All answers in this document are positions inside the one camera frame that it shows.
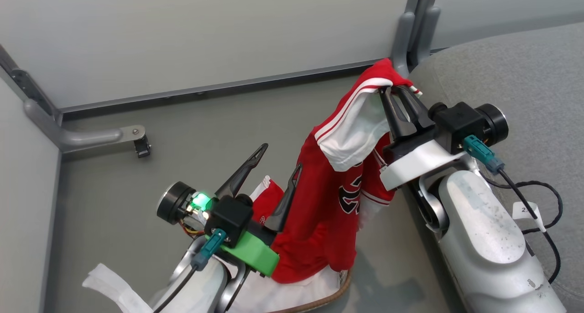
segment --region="basketball jersey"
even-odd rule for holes
[[[390,129],[374,93],[394,85],[419,92],[388,59],[377,62],[304,142],[298,157],[302,173],[286,226],[271,246],[280,255],[272,275],[277,282],[303,280],[327,265],[334,271],[350,269],[357,231],[393,198],[380,179]],[[273,211],[260,205],[266,204],[254,202],[255,219]]]

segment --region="orange wire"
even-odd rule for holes
[[[187,229],[187,227],[184,225],[184,222],[183,222],[183,221],[179,221],[179,223],[181,224],[181,227],[183,228],[184,232],[185,232],[185,233],[186,233],[188,236],[190,236],[191,238],[192,238],[193,236],[196,236],[196,235],[198,235],[198,234],[202,234],[202,233],[204,232],[204,231],[195,231],[195,230],[189,230],[189,229]]]

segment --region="cable connector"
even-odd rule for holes
[[[505,164],[499,158],[495,157],[495,153],[489,149],[476,136],[467,136],[463,142],[464,150],[469,153],[471,157],[476,158],[482,162],[486,169],[493,175],[499,173],[499,169],[503,169]]]
[[[227,232],[221,229],[214,230],[213,234],[201,248],[201,251],[194,255],[194,258],[190,263],[191,267],[197,271],[202,271],[213,254],[219,250],[226,238]]]

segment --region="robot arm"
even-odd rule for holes
[[[475,158],[508,179],[503,163],[488,148],[509,134],[503,113],[490,104],[472,109],[462,102],[451,108],[438,103],[428,111],[405,91],[399,97],[406,111],[398,111],[389,90],[380,91],[388,123],[397,130],[384,148],[391,164],[380,177],[387,190],[403,188],[415,200],[466,305],[476,313],[564,313],[549,285],[557,273],[546,280],[519,226],[476,164]]]
[[[171,286],[157,302],[154,313],[166,311],[165,307],[179,299],[179,294],[187,287],[202,287],[197,293],[206,294],[207,300],[198,303],[198,312],[223,313],[233,303],[250,271],[271,276],[279,257],[270,246],[275,236],[284,229],[302,165],[292,172],[282,199],[262,226],[251,219],[252,199],[238,192],[266,150],[267,143],[264,143],[225,181],[213,198],[183,182],[171,185],[162,195],[156,210],[158,217],[170,224],[181,222],[190,229],[204,232],[204,235],[196,238],[185,253],[171,277]],[[214,256],[238,267],[236,276],[229,282],[228,272]],[[190,282],[196,271],[204,274],[200,277],[208,282]]]

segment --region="sticker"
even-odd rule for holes
[[[540,209],[537,207],[537,205],[535,203],[532,203],[531,201],[528,201],[527,203],[529,203],[529,205],[533,209],[533,212],[536,213],[536,216],[537,216],[536,224],[537,224],[538,228],[540,228],[540,230],[542,230],[542,232],[545,232],[546,228],[544,228],[544,222],[542,221],[542,215],[540,214]],[[513,219],[523,219],[523,218],[532,219],[532,214],[529,213],[529,211],[527,210],[527,208],[525,207],[525,205],[521,201],[514,203],[513,204]]]

